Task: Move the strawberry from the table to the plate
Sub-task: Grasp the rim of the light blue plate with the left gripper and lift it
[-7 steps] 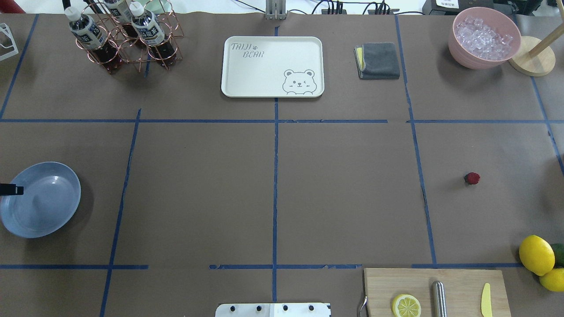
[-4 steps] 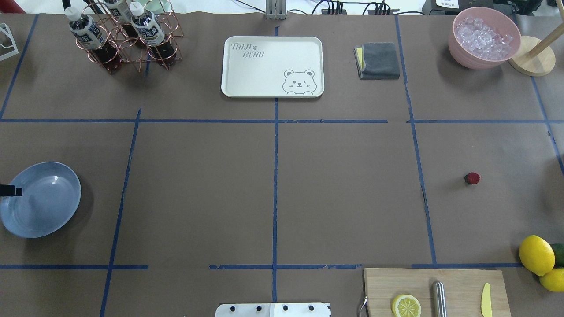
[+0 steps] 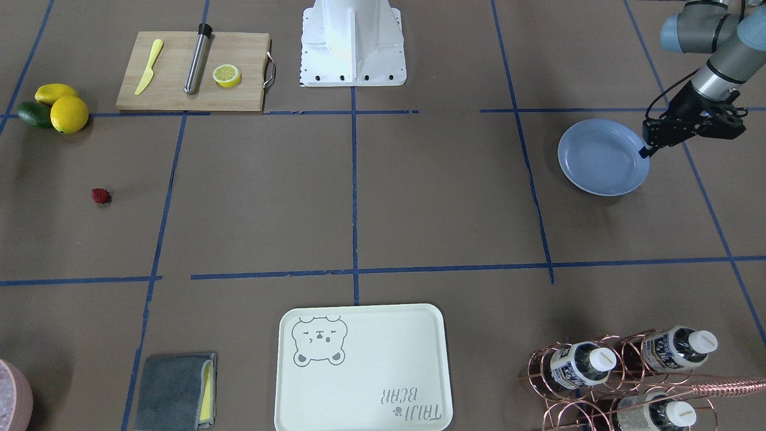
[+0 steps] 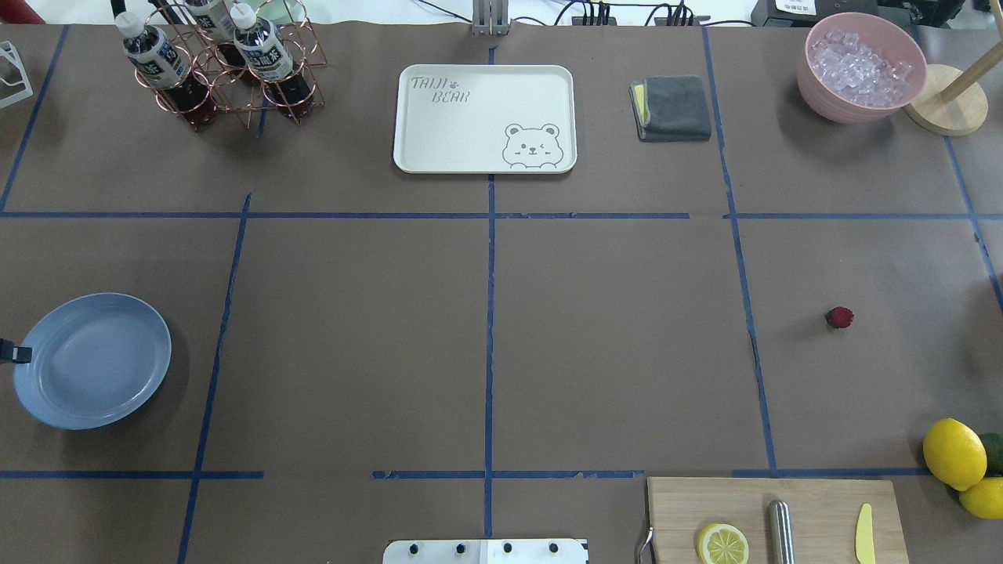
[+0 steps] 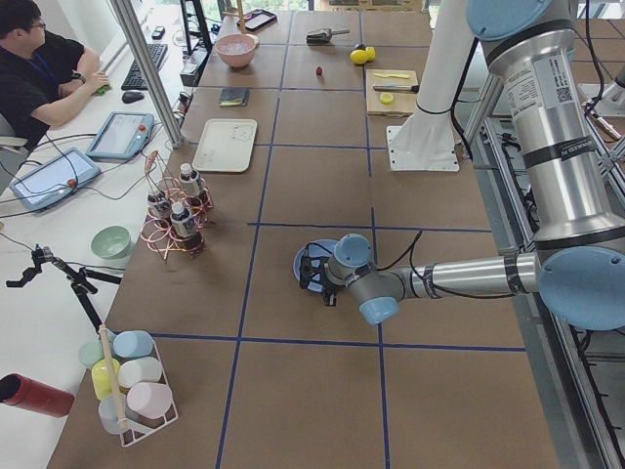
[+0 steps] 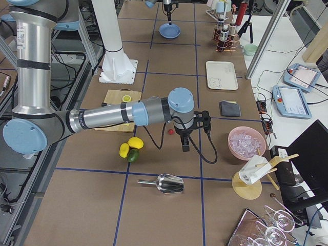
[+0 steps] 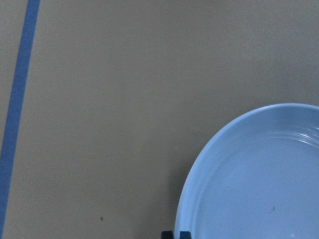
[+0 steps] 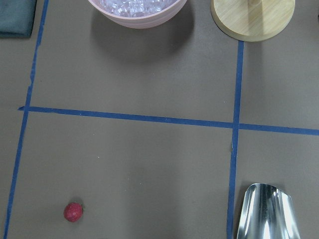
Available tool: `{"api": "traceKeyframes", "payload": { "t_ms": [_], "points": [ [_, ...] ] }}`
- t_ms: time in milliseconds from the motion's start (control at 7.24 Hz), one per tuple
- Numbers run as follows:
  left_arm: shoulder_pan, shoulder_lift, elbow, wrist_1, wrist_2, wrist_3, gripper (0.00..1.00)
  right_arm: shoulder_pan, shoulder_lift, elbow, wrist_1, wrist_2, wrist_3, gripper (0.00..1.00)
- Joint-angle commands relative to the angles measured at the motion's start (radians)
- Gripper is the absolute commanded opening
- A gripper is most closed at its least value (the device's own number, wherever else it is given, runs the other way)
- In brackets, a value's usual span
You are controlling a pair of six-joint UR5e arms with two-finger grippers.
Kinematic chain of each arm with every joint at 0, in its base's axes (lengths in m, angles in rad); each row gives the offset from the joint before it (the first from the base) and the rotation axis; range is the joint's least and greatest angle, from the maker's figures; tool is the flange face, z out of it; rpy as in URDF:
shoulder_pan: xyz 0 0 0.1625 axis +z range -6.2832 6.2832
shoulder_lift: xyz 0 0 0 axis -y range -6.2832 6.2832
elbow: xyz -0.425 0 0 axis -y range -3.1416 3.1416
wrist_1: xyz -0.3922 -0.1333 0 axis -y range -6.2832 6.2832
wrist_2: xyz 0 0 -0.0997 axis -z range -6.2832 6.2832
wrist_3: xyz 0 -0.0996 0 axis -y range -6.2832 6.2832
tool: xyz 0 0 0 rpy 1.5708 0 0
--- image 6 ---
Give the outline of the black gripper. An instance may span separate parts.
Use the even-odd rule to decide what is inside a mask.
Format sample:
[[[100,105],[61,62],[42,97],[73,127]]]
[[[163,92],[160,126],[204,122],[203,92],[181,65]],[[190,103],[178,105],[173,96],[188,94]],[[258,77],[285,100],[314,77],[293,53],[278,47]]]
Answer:
[[[178,8],[179,2],[175,0],[163,0],[162,2],[164,11],[167,12],[168,24],[170,25],[172,23],[173,5]]]
[[[208,111],[173,115],[173,123],[176,133],[180,136],[183,152],[190,150],[188,137],[194,130],[203,128],[206,135],[210,136],[211,117]]]

